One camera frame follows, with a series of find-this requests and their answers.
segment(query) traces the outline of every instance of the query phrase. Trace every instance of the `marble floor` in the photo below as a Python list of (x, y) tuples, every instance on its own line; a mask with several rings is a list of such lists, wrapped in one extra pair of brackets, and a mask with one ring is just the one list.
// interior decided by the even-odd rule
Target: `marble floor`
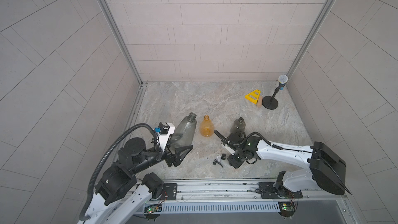
[[(136, 123), (148, 123), (157, 127), (159, 122), (172, 122), (177, 126), (190, 112), (197, 115), (197, 126), (193, 139), (193, 150), (178, 167), (167, 167), (160, 162), (140, 172), (141, 178), (155, 172), (162, 179), (197, 178), (275, 178), (280, 171), (295, 171), (296, 166), (275, 160), (259, 160), (253, 165), (243, 163), (235, 169), (227, 160), (224, 168), (212, 163), (217, 155), (227, 153), (220, 139), (214, 134), (203, 137), (199, 133), (204, 116), (210, 116), (215, 129), (224, 136), (229, 135), (235, 119), (243, 117), (246, 134), (259, 132), (270, 141), (294, 145), (311, 145), (306, 128), (292, 98), (285, 88), (276, 96), (279, 107), (268, 110), (257, 108), (244, 96), (255, 89), (261, 95), (272, 95), (277, 82), (153, 82), (145, 92)], [(132, 136), (144, 138), (150, 147), (151, 135), (138, 129)]]

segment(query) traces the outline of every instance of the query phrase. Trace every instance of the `plastic bottle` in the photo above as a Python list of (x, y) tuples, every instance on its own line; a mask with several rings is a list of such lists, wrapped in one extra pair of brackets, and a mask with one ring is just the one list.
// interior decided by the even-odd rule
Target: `plastic bottle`
[(214, 125), (211, 122), (208, 115), (205, 115), (205, 119), (200, 124), (199, 131), (200, 131), (200, 134), (202, 134), (202, 136), (204, 136), (204, 137), (210, 137), (211, 135), (213, 135)]
[(175, 153), (176, 148), (192, 145), (195, 129), (196, 114), (191, 112), (182, 119), (174, 130), (174, 134), (170, 137), (169, 143), (171, 151)]
[(245, 128), (246, 128), (246, 123), (243, 120), (243, 118), (240, 117), (234, 121), (234, 124), (231, 127), (231, 133), (235, 133), (235, 132), (239, 132), (239, 131), (244, 132)]

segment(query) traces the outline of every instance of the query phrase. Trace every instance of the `gray plastic bottle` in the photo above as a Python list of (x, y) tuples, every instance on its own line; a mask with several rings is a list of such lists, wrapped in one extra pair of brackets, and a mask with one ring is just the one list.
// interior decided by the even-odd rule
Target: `gray plastic bottle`
[(231, 127), (231, 133), (235, 133), (235, 132), (238, 132), (238, 131), (244, 132), (245, 128), (246, 128), (246, 123), (243, 120), (243, 118), (240, 117), (240, 118), (238, 118), (238, 119), (236, 119), (234, 121), (234, 124)]
[(175, 149), (192, 145), (193, 135), (196, 129), (196, 114), (191, 112), (185, 116), (177, 128), (174, 130), (169, 143), (170, 150), (175, 153)]

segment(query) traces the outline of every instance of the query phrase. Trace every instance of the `black plastic piece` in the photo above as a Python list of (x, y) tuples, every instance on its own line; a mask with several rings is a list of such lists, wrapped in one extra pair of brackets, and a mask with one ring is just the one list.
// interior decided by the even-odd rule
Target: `black plastic piece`
[(147, 186), (152, 193), (152, 199), (157, 199), (162, 194), (163, 181), (155, 173), (149, 173), (144, 176), (141, 184)]
[(134, 175), (127, 174), (120, 167), (113, 164), (102, 175), (96, 185), (96, 194), (105, 199), (105, 206), (122, 199), (127, 192), (137, 183)]
[(263, 101), (262, 101), (262, 105), (263, 105), (263, 107), (265, 107), (269, 110), (274, 110), (278, 107), (279, 103), (275, 98), (273, 98), (272, 101), (269, 101), (270, 99), (271, 99), (271, 96), (264, 97)]
[(346, 162), (324, 143), (314, 142), (311, 148), (310, 169), (318, 186), (329, 193), (344, 195)]
[(176, 183), (164, 183), (163, 191), (166, 192), (166, 201), (173, 201), (177, 198), (177, 184)]

